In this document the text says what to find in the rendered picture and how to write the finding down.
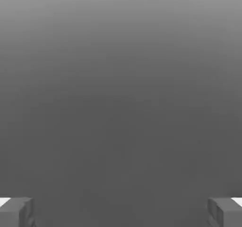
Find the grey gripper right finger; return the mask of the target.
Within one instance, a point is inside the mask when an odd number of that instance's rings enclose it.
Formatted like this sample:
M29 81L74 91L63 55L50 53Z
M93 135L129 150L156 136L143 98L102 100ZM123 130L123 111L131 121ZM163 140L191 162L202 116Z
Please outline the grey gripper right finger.
M242 197L208 198L206 227L242 227Z

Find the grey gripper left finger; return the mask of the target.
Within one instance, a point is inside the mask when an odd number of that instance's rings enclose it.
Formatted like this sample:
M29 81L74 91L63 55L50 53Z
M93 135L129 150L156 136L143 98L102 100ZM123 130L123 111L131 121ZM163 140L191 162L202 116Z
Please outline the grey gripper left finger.
M0 197L0 227L36 227L32 197Z

